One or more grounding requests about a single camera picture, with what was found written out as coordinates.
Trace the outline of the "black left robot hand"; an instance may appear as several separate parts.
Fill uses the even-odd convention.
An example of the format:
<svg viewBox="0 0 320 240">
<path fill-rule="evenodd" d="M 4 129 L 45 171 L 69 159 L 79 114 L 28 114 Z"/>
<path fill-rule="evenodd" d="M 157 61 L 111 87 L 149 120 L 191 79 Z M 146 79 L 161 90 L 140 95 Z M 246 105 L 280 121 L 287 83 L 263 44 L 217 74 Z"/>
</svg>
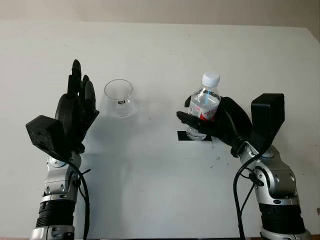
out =
<svg viewBox="0 0 320 240">
<path fill-rule="evenodd" d="M 80 154 L 85 151 L 83 140 L 98 115 L 93 83 L 86 74 L 82 75 L 81 64 L 75 59 L 68 76 L 67 92 L 60 97 L 55 113 L 71 151 Z"/>
</svg>

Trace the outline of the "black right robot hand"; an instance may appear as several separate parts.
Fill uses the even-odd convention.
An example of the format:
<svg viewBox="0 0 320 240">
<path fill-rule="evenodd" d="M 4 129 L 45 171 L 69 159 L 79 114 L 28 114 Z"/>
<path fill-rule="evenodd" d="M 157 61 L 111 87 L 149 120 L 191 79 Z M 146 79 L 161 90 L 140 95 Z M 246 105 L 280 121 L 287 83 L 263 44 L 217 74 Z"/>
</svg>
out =
<svg viewBox="0 0 320 240">
<path fill-rule="evenodd" d="M 199 133 L 216 137 L 231 147 L 230 153 L 237 158 L 242 144 L 251 134 L 252 123 L 247 113 L 230 97 L 222 97 L 213 120 L 202 120 L 183 111 L 176 116 Z"/>
</svg>

